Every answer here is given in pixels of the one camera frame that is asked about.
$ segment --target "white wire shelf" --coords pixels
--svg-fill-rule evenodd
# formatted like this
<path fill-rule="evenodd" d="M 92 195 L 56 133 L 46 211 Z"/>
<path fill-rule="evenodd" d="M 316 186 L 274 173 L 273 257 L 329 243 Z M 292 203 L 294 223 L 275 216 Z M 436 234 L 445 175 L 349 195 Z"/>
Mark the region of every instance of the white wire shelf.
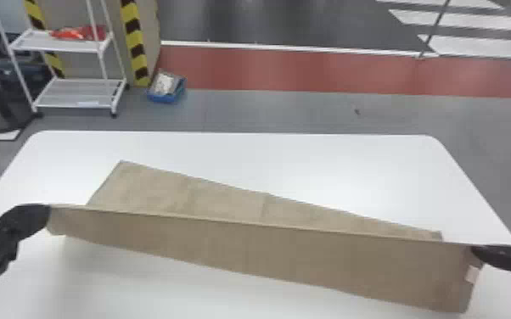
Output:
<path fill-rule="evenodd" d="M 59 79 L 54 77 L 34 101 L 40 108 L 116 109 L 126 79 Z"/>
<path fill-rule="evenodd" d="M 49 31 L 28 29 L 11 44 L 14 51 L 55 51 L 76 53 L 102 53 L 109 46 L 113 34 L 107 33 L 103 41 L 60 40 L 49 35 Z"/>

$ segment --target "yellow and black striped post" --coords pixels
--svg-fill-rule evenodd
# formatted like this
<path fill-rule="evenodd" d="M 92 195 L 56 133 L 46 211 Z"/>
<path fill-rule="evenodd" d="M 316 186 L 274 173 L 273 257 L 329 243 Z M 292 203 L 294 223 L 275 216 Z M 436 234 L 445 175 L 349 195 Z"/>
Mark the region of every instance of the yellow and black striped post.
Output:
<path fill-rule="evenodd" d="M 37 5 L 36 0 L 24 0 L 25 11 L 28 13 L 31 25 L 39 30 L 46 30 L 46 23 L 42 16 L 42 11 Z M 57 77 L 64 77 L 64 67 L 61 64 L 61 60 L 58 55 L 54 52 L 46 52 L 46 60 L 55 71 Z"/>
<path fill-rule="evenodd" d="M 147 56 L 144 53 L 143 32 L 135 0 L 121 0 L 121 18 L 125 26 L 126 47 L 131 58 L 135 85 L 146 87 L 149 82 Z"/>

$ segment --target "white table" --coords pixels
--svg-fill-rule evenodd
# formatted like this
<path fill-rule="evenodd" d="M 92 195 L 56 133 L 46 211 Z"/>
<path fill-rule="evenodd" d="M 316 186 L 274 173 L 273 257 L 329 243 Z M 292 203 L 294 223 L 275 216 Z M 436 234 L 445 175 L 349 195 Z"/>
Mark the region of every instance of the white table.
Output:
<path fill-rule="evenodd" d="M 85 204 L 119 160 L 441 230 L 511 243 L 432 137 L 41 132 L 0 178 L 0 215 L 28 202 Z M 0 318 L 457 318 L 38 233 L 0 277 Z M 486 266 L 463 318 L 510 318 L 511 273 Z"/>

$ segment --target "fabric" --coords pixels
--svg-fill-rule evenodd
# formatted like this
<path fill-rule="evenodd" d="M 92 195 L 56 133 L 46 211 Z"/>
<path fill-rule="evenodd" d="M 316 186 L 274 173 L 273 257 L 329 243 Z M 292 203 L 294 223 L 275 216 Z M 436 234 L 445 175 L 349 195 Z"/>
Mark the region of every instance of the fabric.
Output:
<path fill-rule="evenodd" d="M 474 285 L 466 275 L 482 267 L 438 232 L 127 162 L 88 206 L 54 205 L 48 229 L 435 311 L 464 312 Z"/>

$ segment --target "blue bin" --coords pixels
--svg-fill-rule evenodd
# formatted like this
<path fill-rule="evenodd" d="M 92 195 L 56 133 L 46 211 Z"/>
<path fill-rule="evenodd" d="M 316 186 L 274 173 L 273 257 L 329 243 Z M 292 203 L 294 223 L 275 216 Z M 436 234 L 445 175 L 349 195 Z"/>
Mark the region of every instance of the blue bin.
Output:
<path fill-rule="evenodd" d="M 164 104 L 173 104 L 175 103 L 178 98 L 183 94 L 184 89 L 186 87 L 186 79 L 181 78 L 180 81 L 178 81 L 177 89 L 174 93 L 168 93 L 168 94 L 157 94 L 152 91 L 152 86 L 155 84 L 155 81 L 153 81 L 153 84 L 151 84 L 151 87 L 147 90 L 147 98 L 149 100 L 156 102 L 156 103 L 164 103 Z"/>

